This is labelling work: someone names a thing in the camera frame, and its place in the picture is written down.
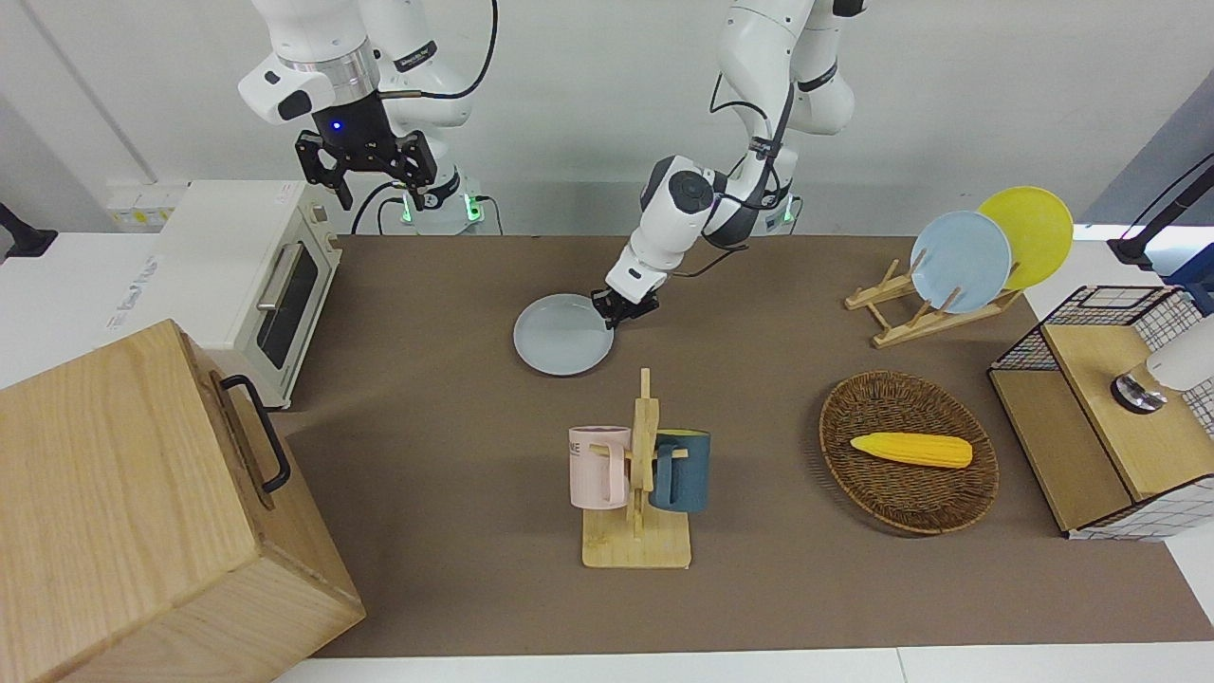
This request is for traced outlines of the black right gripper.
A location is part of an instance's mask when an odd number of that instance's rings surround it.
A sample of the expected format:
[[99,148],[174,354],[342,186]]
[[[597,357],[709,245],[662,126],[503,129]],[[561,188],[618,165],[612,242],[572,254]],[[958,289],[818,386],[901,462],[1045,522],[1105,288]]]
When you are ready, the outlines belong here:
[[353,204],[348,172],[403,182],[416,211],[441,207],[441,177],[429,140],[420,130],[395,133],[380,93],[318,109],[311,118],[317,129],[299,133],[295,143],[304,177],[333,190],[344,211]]

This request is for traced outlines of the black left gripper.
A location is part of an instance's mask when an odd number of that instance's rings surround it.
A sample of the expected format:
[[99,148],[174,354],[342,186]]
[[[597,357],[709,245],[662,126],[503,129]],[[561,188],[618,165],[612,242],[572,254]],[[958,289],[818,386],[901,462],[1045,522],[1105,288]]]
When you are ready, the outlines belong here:
[[602,317],[605,328],[608,330],[615,330],[619,323],[649,315],[660,306],[658,297],[656,297],[656,290],[646,294],[640,303],[632,303],[609,286],[592,290],[591,302],[592,308]]

